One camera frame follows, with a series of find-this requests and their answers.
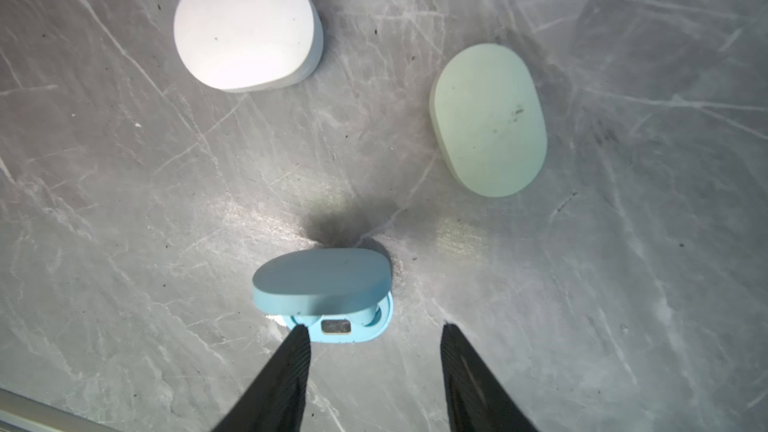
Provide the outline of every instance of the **blue oval lid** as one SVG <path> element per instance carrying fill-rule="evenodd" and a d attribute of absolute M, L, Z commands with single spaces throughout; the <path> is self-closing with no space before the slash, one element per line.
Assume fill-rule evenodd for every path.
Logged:
<path fill-rule="evenodd" d="M 384 299 L 389 261 L 364 248 L 320 248 L 274 258 L 254 274 L 254 303 L 271 315 L 349 314 Z"/>

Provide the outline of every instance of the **light green oval object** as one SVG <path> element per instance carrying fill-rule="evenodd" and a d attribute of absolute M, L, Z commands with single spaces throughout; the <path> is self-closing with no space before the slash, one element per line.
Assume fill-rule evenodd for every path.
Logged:
<path fill-rule="evenodd" d="M 542 104 L 518 54 L 482 43 L 435 81 L 429 112 L 448 168 L 464 187 L 505 197 L 533 181 L 547 155 Z"/>

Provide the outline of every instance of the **white oval object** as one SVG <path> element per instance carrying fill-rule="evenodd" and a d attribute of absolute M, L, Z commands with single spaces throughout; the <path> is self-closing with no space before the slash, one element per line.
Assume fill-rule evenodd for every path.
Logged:
<path fill-rule="evenodd" d="M 547 155 L 542 105 L 518 54 L 483 43 L 457 54 L 429 97 L 451 173 L 469 190 L 504 197 L 526 187 Z"/>
<path fill-rule="evenodd" d="M 180 0 L 174 40 L 195 78 L 227 92 L 292 85 L 322 55 L 311 0 Z"/>

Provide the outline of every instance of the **oval object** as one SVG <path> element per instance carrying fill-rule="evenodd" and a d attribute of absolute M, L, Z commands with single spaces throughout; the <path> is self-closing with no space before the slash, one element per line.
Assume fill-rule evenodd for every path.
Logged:
<path fill-rule="evenodd" d="M 264 314 L 350 314 L 376 306 L 392 287 L 389 261 L 364 248 L 319 248 L 274 258 L 254 274 Z"/>
<path fill-rule="evenodd" d="M 469 190 L 510 196 L 541 170 L 542 105 L 531 73 L 509 48 L 483 43 L 457 54 L 435 81 L 429 109 L 443 158 Z"/>
<path fill-rule="evenodd" d="M 308 77 L 322 55 L 322 26 L 311 0 L 180 0 L 174 41 L 199 81 L 246 92 Z"/>

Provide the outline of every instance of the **gray marble surface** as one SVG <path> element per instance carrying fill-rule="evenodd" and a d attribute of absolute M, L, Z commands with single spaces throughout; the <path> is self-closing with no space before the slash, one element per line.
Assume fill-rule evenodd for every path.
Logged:
<path fill-rule="evenodd" d="M 266 260 L 370 237 L 373 342 L 315 345 L 304 430 L 447 430 L 456 322 L 543 432 L 768 427 L 768 0 L 314 0 L 317 71 L 227 94 L 178 0 L 0 0 L 0 387 L 118 430 L 208 430 L 286 330 Z M 451 177 L 429 88 L 529 64 L 550 148 Z"/>

